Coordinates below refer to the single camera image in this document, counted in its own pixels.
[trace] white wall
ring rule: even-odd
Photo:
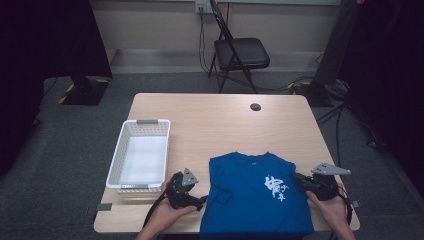
[[[337,5],[231,5],[233,35],[258,37],[268,51],[277,52],[323,51],[337,13]],[[197,51],[199,47],[201,24],[193,1],[97,0],[92,6],[106,48]],[[204,16],[204,27],[206,49],[212,50],[219,35],[212,15]]]

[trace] wooden tabletop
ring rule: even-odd
[[[252,104],[260,105],[260,110],[252,110]],[[334,164],[303,96],[140,93],[128,119],[171,121],[167,176],[188,167],[199,180],[190,191],[195,197],[209,193],[209,160],[234,151],[271,152],[295,163],[297,172],[308,176],[322,162]],[[105,188],[101,203],[112,203],[112,208],[98,212],[94,229],[117,233],[139,232],[153,202],[123,198]],[[318,209],[310,207],[315,231],[329,230]],[[204,208],[182,217],[167,232],[198,233],[203,212]],[[354,212],[351,228],[359,227]]]

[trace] human arm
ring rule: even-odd
[[[318,207],[324,221],[330,226],[339,240],[355,239],[347,222],[346,204],[340,196],[336,196],[328,201],[320,201],[313,192],[307,191],[306,194],[309,200]]]
[[[165,191],[170,179],[171,178],[167,179],[162,184],[162,192]],[[194,211],[196,211],[195,206],[174,209],[169,203],[169,200],[165,198],[158,204],[146,226],[137,235],[136,240],[156,239],[161,232],[170,228],[180,217]]]

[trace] blue t-shirt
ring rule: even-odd
[[[212,158],[201,239],[299,239],[312,233],[307,196],[292,178],[295,169],[269,152]]]

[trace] electrical outlet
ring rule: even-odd
[[[211,3],[209,0],[196,0],[194,2],[194,8],[196,13],[200,13],[200,9],[202,9],[203,13],[212,13]]]

